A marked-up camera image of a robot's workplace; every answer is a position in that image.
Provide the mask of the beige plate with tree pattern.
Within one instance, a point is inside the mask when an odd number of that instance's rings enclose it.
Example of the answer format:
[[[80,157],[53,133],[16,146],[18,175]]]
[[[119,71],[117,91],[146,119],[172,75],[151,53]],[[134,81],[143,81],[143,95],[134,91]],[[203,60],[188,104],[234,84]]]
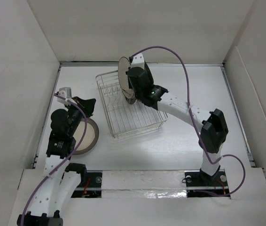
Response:
[[[128,99],[134,97],[134,91],[129,87],[129,80],[126,74],[130,67],[129,59],[125,56],[121,57],[118,62],[118,81],[124,96]]]

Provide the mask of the beige plate with brown rim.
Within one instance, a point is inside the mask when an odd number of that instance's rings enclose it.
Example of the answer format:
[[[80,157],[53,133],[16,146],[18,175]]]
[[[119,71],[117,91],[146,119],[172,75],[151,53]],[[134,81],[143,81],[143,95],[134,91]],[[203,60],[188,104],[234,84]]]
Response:
[[[74,155],[81,155],[89,152],[96,145],[98,141],[99,138],[98,125],[91,118],[87,118],[86,122],[87,122],[87,129],[85,136],[80,145],[78,146],[78,148],[76,149]],[[83,118],[73,135],[73,137],[76,140],[75,147],[78,145],[80,139],[82,138],[84,129],[85,129],[85,120]]]

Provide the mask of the black square floral plate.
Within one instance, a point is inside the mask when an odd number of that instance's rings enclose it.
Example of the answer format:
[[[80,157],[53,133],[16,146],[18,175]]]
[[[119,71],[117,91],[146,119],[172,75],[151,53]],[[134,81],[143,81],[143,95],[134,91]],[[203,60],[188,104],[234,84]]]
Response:
[[[150,68],[146,62],[144,63],[144,69],[145,69],[145,72],[147,73],[149,83],[151,84],[151,86],[153,86],[154,85],[153,76],[152,76],[151,70],[150,70]]]

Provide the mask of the black rimmed striped round plate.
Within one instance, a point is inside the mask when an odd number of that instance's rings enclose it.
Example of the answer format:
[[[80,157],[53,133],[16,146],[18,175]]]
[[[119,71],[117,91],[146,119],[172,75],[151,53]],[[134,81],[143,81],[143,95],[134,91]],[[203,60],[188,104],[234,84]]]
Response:
[[[133,105],[136,102],[135,94],[133,94],[130,98],[126,97],[128,104]]]

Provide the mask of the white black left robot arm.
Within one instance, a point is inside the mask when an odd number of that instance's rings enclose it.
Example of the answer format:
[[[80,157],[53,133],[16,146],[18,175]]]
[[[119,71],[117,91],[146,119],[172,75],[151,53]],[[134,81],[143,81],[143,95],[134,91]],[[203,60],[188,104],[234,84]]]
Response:
[[[82,139],[76,141],[74,134],[81,121],[93,115],[96,100],[79,97],[62,97],[55,94],[64,104],[63,109],[52,112],[51,133],[46,151],[43,179],[30,195],[18,226],[61,226],[62,212],[72,194],[87,182],[86,166],[71,163]]]

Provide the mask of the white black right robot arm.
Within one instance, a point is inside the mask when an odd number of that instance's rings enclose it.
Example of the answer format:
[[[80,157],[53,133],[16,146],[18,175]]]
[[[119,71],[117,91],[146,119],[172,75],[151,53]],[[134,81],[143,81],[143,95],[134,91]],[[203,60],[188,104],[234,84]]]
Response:
[[[219,109],[206,111],[180,100],[167,89],[155,85],[149,69],[130,68],[125,72],[134,97],[144,105],[162,111],[191,125],[199,136],[203,149],[200,181],[211,185],[220,169],[220,150],[228,134],[223,112]]]

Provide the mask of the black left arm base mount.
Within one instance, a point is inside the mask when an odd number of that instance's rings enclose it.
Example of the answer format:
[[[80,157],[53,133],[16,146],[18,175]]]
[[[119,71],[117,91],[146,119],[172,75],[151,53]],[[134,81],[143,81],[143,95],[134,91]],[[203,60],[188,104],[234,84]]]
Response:
[[[101,198],[102,171],[88,171],[86,179],[73,192],[72,198]]]

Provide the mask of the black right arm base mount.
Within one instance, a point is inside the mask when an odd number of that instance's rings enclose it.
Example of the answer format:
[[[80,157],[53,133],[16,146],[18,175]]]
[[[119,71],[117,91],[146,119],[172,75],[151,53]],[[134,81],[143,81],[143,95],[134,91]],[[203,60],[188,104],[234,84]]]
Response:
[[[207,192],[216,195],[226,195],[230,192],[224,170],[220,170],[213,179],[202,179],[199,170],[185,171],[181,181],[186,186],[188,198],[213,197]]]

